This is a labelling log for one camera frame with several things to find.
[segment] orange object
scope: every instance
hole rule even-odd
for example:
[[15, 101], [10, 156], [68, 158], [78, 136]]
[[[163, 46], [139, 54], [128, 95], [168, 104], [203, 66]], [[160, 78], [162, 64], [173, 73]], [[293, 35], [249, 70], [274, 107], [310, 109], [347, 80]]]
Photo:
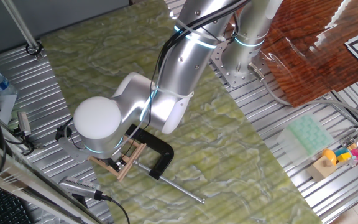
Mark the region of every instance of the orange object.
[[335, 166], [336, 165], [336, 156], [335, 152], [330, 149], [324, 149], [322, 156], [326, 156]]

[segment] metal bracket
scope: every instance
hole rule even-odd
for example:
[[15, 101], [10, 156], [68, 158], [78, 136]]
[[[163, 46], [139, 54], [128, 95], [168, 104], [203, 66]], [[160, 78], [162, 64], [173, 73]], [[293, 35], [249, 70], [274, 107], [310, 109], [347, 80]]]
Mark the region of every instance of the metal bracket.
[[[227, 43], [229, 40], [218, 44], [218, 46], [215, 48], [214, 52], [211, 56], [211, 62], [212, 64], [220, 71], [222, 74], [222, 77], [225, 79], [227, 84], [232, 86], [233, 88], [237, 88], [248, 81], [251, 81], [255, 78], [254, 72], [247, 72], [247, 73], [236, 73], [236, 74], [230, 74], [225, 68], [222, 63], [222, 53], [224, 49], [227, 47]], [[259, 71], [263, 74], [270, 73], [269, 67], [266, 65], [265, 60], [263, 58], [260, 58], [256, 60], [254, 65], [259, 68]]]
[[341, 140], [341, 146], [343, 147], [349, 147], [351, 144], [356, 143], [356, 140], [352, 136], [348, 136]]

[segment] metal frame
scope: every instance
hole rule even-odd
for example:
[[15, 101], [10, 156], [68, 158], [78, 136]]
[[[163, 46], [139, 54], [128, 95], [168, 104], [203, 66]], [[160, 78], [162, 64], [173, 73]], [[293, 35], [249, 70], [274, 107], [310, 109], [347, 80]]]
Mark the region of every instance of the metal frame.
[[[12, 156], [6, 155], [4, 171], [0, 173], [0, 188], [68, 223], [82, 223], [82, 221], [102, 223], [97, 216], [33, 166], [20, 154], [20, 149], [12, 147]], [[0, 149], [0, 164], [1, 161], [2, 150]]]
[[[12, 0], [1, 0], [1, 1], [4, 4], [6, 10], [11, 15], [13, 21], [16, 23], [17, 28], [19, 28], [20, 32], [22, 33], [23, 37], [25, 38], [25, 41], [28, 43], [29, 52], [34, 53], [38, 51], [40, 46], [38, 45], [37, 41], [35, 41], [34, 37], [31, 35], [29, 28], [26, 26], [22, 16], [20, 15], [13, 1]], [[42, 55], [42, 52], [40, 52], [39, 54], [36, 54], [35, 57], [37, 58], [37, 60], [41, 60], [43, 59], [44, 56]]]

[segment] cable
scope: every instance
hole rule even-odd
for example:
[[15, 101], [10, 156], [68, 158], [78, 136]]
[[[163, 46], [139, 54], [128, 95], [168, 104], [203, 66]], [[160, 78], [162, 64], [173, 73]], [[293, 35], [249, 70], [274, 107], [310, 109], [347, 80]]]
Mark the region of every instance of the cable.
[[116, 202], [114, 199], [112, 199], [111, 197], [109, 197], [107, 195], [102, 195], [101, 198], [103, 200], [107, 200], [109, 202], [115, 203], [119, 208], [121, 208], [121, 210], [124, 212], [125, 217], [127, 218], [128, 224], [131, 224], [130, 221], [129, 221], [129, 217], [128, 217], [127, 212], [125, 211], [125, 209], [118, 202]]
[[4, 139], [4, 133], [0, 124], [0, 148], [2, 149], [2, 161], [0, 165], [0, 172], [3, 171], [6, 162], [6, 142]]
[[221, 42], [215, 35], [213, 35], [210, 31], [206, 30], [204, 27], [202, 27], [205, 32], [207, 32], [209, 35], [211, 35], [213, 38], [215, 38], [218, 42]]
[[[218, 9], [217, 11], [214, 11], [206, 16], [203, 16], [202, 18], [199, 18], [189, 24], [187, 24], [186, 26], [196, 30], [200, 27], [205, 26], [206, 24], [209, 24], [217, 19], [220, 19], [232, 12], [235, 12], [236, 10], [240, 9], [241, 7], [245, 6], [248, 2], [250, 2], [250, 0], [244, 0], [241, 2], [233, 2], [231, 4], [228, 4], [227, 6], [224, 6], [220, 9]], [[158, 55], [157, 58], [157, 64], [156, 67], [154, 69], [152, 78], [151, 78], [151, 82], [150, 82], [150, 106], [149, 106], [149, 122], [147, 123], [146, 127], [149, 127], [150, 121], [151, 121], [151, 112], [152, 112], [152, 100], [153, 100], [153, 96], [152, 96], [152, 84], [153, 84], [153, 79], [154, 76], [156, 74], [157, 69], [159, 70], [159, 76], [158, 76], [158, 80], [157, 80], [157, 84], [156, 84], [156, 90], [158, 89], [158, 83], [159, 80], [162, 77], [162, 70], [163, 70], [163, 66], [165, 64], [166, 61], [166, 56], [169, 53], [169, 50], [177, 43], [179, 43], [179, 41], [181, 41], [183, 38], [186, 37], [186, 35], [190, 34], [191, 32], [188, 31], [186, 29], [186, 27], [181, 28], [178, 32], [176, 32], [175, 34], [173, 34], [164, 44], [164, 46], [162, 47], [162, 50], [160, 51], [160, 54]]]
[[292, 106], [291, 103], [280, 99], [278, 96], [276, 96], [276, 94], [274, 94], [274, 92], [270, 89], [270, 87], [267, 85], [266, 80], [262, 80], [262, 84], [265, 86], [266, 90], [268, 91], [268, 93], [270, 94], [270, 96], [272, 96], [274, 98], [275, 101], [283, 104], [283, 105], [287, 105], [287, 106]]
[[[335, 94], [333, 94], [333, 96], [335, 97], [336, 100], [342, 102]], [[349, 109], [345, 108], [345, 110], [352, 116], [352, 118], [354, 118], [358, 122], [358, 117], [354, 116], [354, 114]]]
[[27, 153], [23, 153], [23, 156], [28, 156], [32, 154], [32, 152], [34, 152], [35, 149], [34, 144], [32, 142], [27, 141], [26, 143], [30, 146], [30, 151]]
[[71, 139], [71, 141], [73, 142], [73, 145], [74, 145], [77, 149], [85, 149], [85, 148], [78, 147], [78, 146], [75, 144], [74, 139], [73, 139], [73, 136], [70, 135], [70, 139]]
[[239, 19], [238, 19], [237, 13], [235, 12], [235, 13], [234, 13], [234, 32], [231, 34], [231, 36], [232, 36], [232, 37], [237, 37], [239, 31], [240, 31], [240, 28], [239, 28]]
[[21, 145], [21, 144], [24, 144], [24, 143], [25, 143], [25, 141], [23, 141], [23, 142], [14, 142], [14, 141], [10, 141], [10, 140], [8, 140], [8, 139], [5, 139], [5, 141], [8, 142], [8, 143], [17, 144], [17, 145]]
[[[280, 99], [278, 96], [276, 96], [273, 91], [270, 89], [270, 87], [267, 85], [267, 82], [265, 80], [262, 80], [262, 83], [264, 84], [264, 86], [266, 87], [266, 90], [270, 93], [270, 95], [274, 98], [274, 100], [276, 100], [277, 102], [283, 104], [283, 105], [287, 105], [287, 106], [292, 106], [289, 102]], [[334, 101], [334, 100], [313, 100], [310, 102], [305, 103], [306, 105], [312, 105], [312, 104], [318, 104], [318, 103], [329, 103], [332, 105], [338, 105], [338, 106], [342, 106], [345, 107], [349, 110], [351, 110], [353, 113], [358, 115], [358, 110], [339, 101]]]

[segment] white cable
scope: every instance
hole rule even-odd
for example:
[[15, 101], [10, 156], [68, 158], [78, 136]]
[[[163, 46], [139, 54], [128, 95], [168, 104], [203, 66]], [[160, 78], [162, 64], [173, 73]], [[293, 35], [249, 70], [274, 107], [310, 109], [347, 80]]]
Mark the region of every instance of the white cable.
[[287, 106], [292, 106], [291, 103], [280, 99], [278, 96], [276, 96], [276, 94], [274, 94], [274, 92], [270, 89], [270, 87], [267, 85], [266, 80], [262, 80], [262, 83], [264, 84], [266, 90], [268, 91], [268, 93], [270, 94], [270, 96], [272, 96], [274, 98], [275, 101], [283, 104], [283, 105], [287, 105]]
[[[269, 92], [269, 94], [274, 98], [274, 100], [276, 100], [277, 102], [283, 104], [283, 105], [287, 105], [287, 106], [292, 106], [291, 103], [280, 99], [278, 96], [276, 96], [276, 94], [273, 93], [273, 91], [270, 89], [270, 87], [267, 85], [267, 82], [265, 80], [262, 80], [262, 83], [264, 84], [264, 86], [266, 87], [266, 90]], [[339, 101], [334, 101], [334, 100], [313, 100], [310, 102], [305, 103], [306, 105], [312, 105], [312, 104], [318, 104], [318, 103], [328, 103], [328, 104], [332, 104], [332, 105], [337, 105], [337, 106], [342, 106], [345, 107], [347, 109], [349, 109], [350, 111], [352, 111], [353, 113], [358, 115], [358, 110]]]
[[179, 25], [181, 25], [183, 28], [185, 28], [186, 30], [192, 32], [192, 33], [195, 33], [201, 37], [205, 37], [205, 38], [208, 38], [208, 39], [211, 39], [211, 40], [216, 40], [215, 37], [213, 37], [212, 35], [209, 35], [209, 34], [203, 34], [201, 32], [198, 32], [197, 30], [193, 30], [192, 28], [188, 27], [184, 22], [180, 21], [179, 19], [177, 19], [177, 22], [179, 23]]

